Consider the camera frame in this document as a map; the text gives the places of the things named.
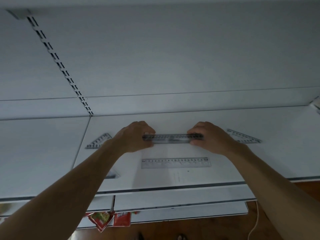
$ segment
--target forearm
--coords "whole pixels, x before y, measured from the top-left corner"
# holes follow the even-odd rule
[[[106,174],[123,154],[117,141],[99,150],[16,211],[0,225],[0,240],[68,239],[78,226]]]
[[[246,146],[226,156],[285,240],[319,238],[319,202],[273,170]]]

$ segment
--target foot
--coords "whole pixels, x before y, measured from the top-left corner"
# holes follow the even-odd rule
[[[177,238],[177,240],[188,240],[187,237],[184,234],[180,234]]]

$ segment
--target hand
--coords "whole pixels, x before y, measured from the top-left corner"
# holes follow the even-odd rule
[[[235,141],[223,129],[210,122],[198,122],[187,133],[199,133],[204,136],[203,140],[192,140],[190,142],[191,145],[202,147],[212,153],[224,156],[234,150],[245,147],[245,145]]]
[[[136,152],[153,146],[152,141],[142,140],[145,133],[155,134],[156,132],[145,121],[135,121],[122,128],[113,139],[120,143],[125,152]]]

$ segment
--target green and red package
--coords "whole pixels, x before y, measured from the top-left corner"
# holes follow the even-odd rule
[[[89,220],[97,226],[99,232],[106,228],[112,217],[113,215],[110,212],[94,212],[88,216]]]
[[[114,216],[114,227],[129,227],[131,222],[131,212],[117,213]]]

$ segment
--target person's left hand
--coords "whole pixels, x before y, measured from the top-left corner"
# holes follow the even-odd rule
[[[135,121],[122,128],[113,139],[119,142],[125,152],[136,152],[153,146],[152,141],[144,141],[142,139],[145,133],[155,134],[156,131],[145,121]]]

